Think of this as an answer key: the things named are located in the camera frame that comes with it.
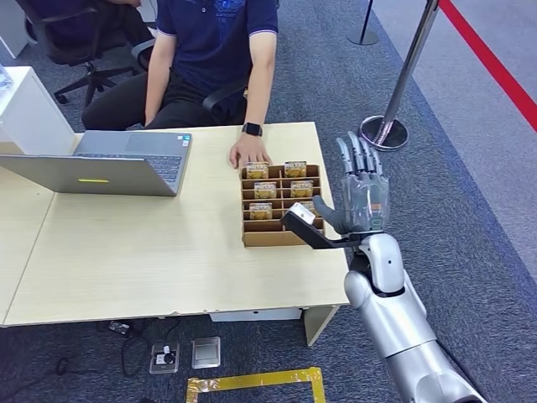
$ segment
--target silver laptop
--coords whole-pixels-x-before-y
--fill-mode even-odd
[[[176,196],[190,133],[89,130],[73,155],[0,155],[0,166],[60,193]]]

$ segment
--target silver robotic arm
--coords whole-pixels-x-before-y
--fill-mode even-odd
[[[376,150],[349,133],[352,154],[338,139],[345,167],[342,181],[345,210],[315,209],[343,238],[331,241],[308,228],[301,206],[282,221],[316,249],[350,247],[354,258],[345,280],[377,351],[388,364],[404,403],[486,403],[444,356],[427,312],[403,266],[395,238],[383,233],[389,218],[389,183]]]

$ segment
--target man's arm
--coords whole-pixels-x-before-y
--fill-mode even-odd
[[[276,58],[276,33],[257,32],[251,35],[250,41],[253,67],[248,82],[248,103],[244,123],[260,126],[265,123],[271,99]],[[272,163],[261,138],[246,133],[241,134],[237,143],[231,148],[229,161],[235,168],[248,161]]]
[[[146,98],[146,125],[160,110],[162,97],[170,79],[177,38],[158,32],[153,47],[148,72],[148,95]]]
[[[265,123],[271,99],[276,58],[276,34],[258,32],[250,37],[252,71],[248,82],[248,106],[246,122]]]

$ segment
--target laptop keyboard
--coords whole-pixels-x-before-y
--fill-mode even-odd
[[[122,154],[77,154],[86,158],[125,158],[127,160],[146,160],[162,179],[173,183],[180,172],[181,157],[167,155],[122,155]]]

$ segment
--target cardboard organizer box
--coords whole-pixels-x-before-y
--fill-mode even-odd
[[[294,181],[313,181],[314,196],[322,196],[321,177],[318,165],[308,165],[305,178],[286,178],[284,165],[269,167],[268,179],[247,179],[247,169],[241,170],[241,202],[243,209],[243,242],[244,246],[290,246],[303,245],[304,241],[287,230],[280,219],[287,209],[296,202],[311,201],[308,198],[291,198],[290,183]],[[276,198],[255,199],[254,184],[256,182],[276,182]],[[252,203],[271,203],[272,205],[272,220],[250,220],[250,205]],[[324,222],[317,216],[313,224],[321,233],[324,232]]]

